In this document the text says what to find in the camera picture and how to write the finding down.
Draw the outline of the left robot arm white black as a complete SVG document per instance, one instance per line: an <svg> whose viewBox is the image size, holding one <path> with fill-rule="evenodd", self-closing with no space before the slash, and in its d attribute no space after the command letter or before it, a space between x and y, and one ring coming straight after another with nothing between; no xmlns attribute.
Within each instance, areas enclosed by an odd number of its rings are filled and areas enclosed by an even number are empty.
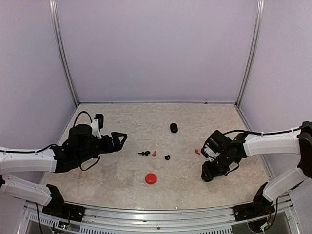
<svg viewBox="0 0 312 234"><path fill-rule="evenodd" d="M28 200L48 208L62 217L68 213L68 205L54 185L40 185L16 176L17 172L67 173L82 169L83 163L101 154L118 152L123 148L127 134L112 132L102 135L104 115L96 114L90 124L74 122L68 138L61 144L51 144L42 149L0 149L0 194Z"/></svg>

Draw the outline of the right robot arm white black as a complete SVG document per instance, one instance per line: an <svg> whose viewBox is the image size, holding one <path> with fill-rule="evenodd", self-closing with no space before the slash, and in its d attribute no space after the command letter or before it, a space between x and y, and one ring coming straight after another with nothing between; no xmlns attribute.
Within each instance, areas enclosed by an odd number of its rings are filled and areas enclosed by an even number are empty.
<svg viewBox="0 0 312 234"><path fill-rule="evenodd" d="M257 155L294 154L300 156L297 166L260 187L249 211L260 216L281 194L293 189L312 176L312 124L303 122L297 128L280 132L257 133L237 130L230 139L226 133L214 131L205 141L201 153L207 158L202 165L201 178L205 182L232 172L230 165L243 158Z"/></svg>

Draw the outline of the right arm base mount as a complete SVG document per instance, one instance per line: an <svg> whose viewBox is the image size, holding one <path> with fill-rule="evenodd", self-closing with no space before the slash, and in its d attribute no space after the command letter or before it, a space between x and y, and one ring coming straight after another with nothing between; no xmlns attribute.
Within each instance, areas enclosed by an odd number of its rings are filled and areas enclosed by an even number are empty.
<svg viewBox="0 0 312 234"><path fill-rule="evenodd" d="M278 204L274 207L273 202L268 201L263 196L263 191L267 184L267 182L264 183L258 189L252 202L233 207L236 222L258 218L247 223L249 229L256 234L263 234L268 230L277 217Z"/></svg>

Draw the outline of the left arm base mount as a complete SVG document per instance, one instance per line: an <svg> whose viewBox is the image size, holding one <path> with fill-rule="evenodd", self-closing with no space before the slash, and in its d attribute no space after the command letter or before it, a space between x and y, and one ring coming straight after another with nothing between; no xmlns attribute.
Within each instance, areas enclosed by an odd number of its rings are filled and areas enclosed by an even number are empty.
<svg viewBox="0 0 312 234"><path fill-rule="evenodd" d="M85 207L66 203L56 186L47 184L46 187L50 191L51 200L47 205L43 206L42 212L44 214L69 221L82 221L85 214Z"/></svg>

